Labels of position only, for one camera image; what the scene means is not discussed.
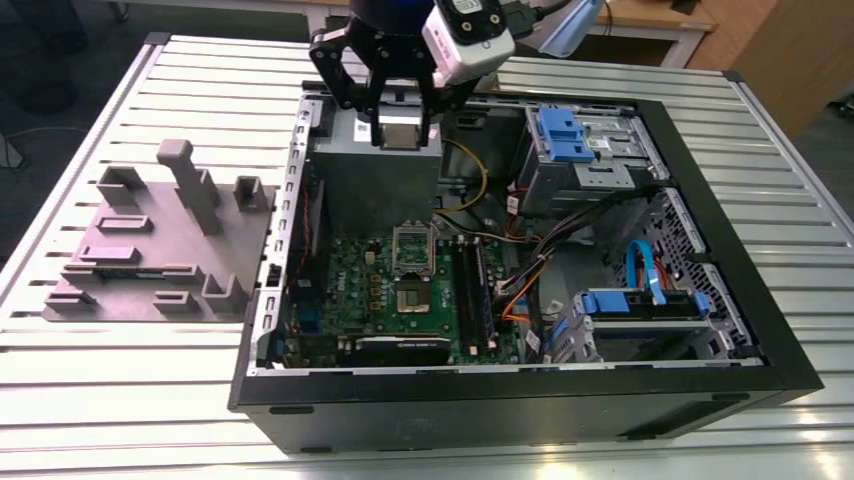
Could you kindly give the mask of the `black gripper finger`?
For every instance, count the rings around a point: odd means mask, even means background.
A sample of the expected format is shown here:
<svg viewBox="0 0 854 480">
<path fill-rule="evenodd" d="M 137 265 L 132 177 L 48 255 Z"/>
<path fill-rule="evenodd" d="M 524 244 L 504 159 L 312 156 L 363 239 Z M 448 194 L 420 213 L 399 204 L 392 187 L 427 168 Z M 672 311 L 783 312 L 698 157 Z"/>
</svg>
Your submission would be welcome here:
<svg viewBox="0 0 854 480">
<path fill-rule="evenodd" d="M 419 126 L 419 144 L 421 147 L 428 145 L 429 127 L 433 118 L 448 110 L 457 110 L 465 104 L 476 85 L 477 79 L 472 79 L 459 85 L 445 85 L 439 88 L 433 84 L 431 74 L 424 74 L 417 77 L 417 87 L 421 98 Z"/>
<path fill-rule="evenodd" d="M 319 29 L 311 35 L 309 57 L 337 105 L 355 109 L 369 124 L 371 144 L 381 142 L 379 101 L 387 76 L 375 65 L 383 65 L 381 32 L 373 27 Z M 343 65 L 343 51 L 349 48 L 368 69 L 368 80 L 359 84 Z"/>
</svg>

